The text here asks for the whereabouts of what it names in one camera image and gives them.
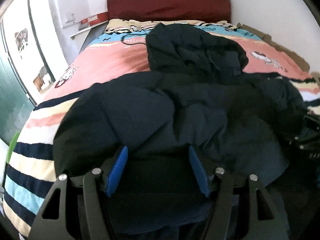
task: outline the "cartoon print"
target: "cartoon print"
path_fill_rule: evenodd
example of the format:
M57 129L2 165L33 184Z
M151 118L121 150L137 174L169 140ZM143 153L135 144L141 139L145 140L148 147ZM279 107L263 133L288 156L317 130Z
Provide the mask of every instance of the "cartoon print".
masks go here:
M131 26L130 26L130 29L132 29L133 31L135 31L135 30L138 29L138 27L137 27L137 26L134 26L134 25L131 25Z
M202 27L202 29L205 30L205 31L211 31L211 32L213 32L213 31L216 30L216 28L214 28L214 27L212 27L212 26Z
M69 81L73 75L73 73L78 69L76 68L68 68L66 72L63 74L63 76L59 79L57 84L55 85L55 88L59 88L62 85L64 85L67 81Z
M231 23L228 22L218 22L217 25L222 26L227 32L234 32L237 30L236 26L233 26Z
M258 59L261 59L261 60L264 60L264 62L268 65L272 65L274 66L275 68L277 69L281 69L283 70L284 72L288 72L285 68L282 67L282 65L274 58L269 58L267 57L266 55L264 55L263 53L261 52L257 52L257 51L252 51L251 52L252 56L254 56L255 58L258 58Z
M254 34L252 34L252 33L250 33L250 32L245 32L245 33L244 33L244 36L245 36L245 37L246 37L246 36L252 37L252 36L254 36Z

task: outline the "red box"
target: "red box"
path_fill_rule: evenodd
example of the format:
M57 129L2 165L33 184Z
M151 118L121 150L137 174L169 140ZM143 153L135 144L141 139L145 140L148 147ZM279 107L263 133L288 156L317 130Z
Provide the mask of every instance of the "red box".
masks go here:
M109 13L108 12L104 12L104 13L99 13L96 15L92 15L86 19L83 19L81 21L81 24L85 24L85 23L89 23L89 26L93 26L96 25L98 23L102 23L105 22L109 19Z

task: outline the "metal screw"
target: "metal screw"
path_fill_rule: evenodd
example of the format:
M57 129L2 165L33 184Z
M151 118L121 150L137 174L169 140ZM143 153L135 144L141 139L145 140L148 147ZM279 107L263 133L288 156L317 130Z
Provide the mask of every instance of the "metal screw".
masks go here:
M255 174L251 174L251 175L249 176L249 178L250 178L252 181L257 181L257 180L258 180L258 176L255 175Z
M224 168L216 168L216 173L223 175L224 174Z
M100 168L94 168L94 169L92 170L92 173L93 173L94 175L98 175L98 174L101 173L101 169L100 169Z
M59 176L59 180L66 180L68 178L68 176L66 174L61 174Z

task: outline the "green object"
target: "green object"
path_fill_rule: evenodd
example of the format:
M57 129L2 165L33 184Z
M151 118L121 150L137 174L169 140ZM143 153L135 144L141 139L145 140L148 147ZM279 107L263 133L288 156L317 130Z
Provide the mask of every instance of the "green object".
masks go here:
M11 155L12 155L12 152L17 144L17 140L18 140L18 137L20 135L20 132L16 132L9 144L9 149L8 149L8 152L7 152L7 158L6 158L6 163L9 164L9 161L10 161L10 158L11 158Z

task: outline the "door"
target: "door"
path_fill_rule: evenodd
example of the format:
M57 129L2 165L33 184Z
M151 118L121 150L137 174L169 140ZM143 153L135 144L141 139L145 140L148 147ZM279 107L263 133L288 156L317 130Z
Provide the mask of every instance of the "door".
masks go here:
M15 71L39 104L54 80L40 54L30 16L28 0L14 0L3 17L4 36Z
M19 82L4 39L0 23L0 138L7 144L21 131L35 107Z

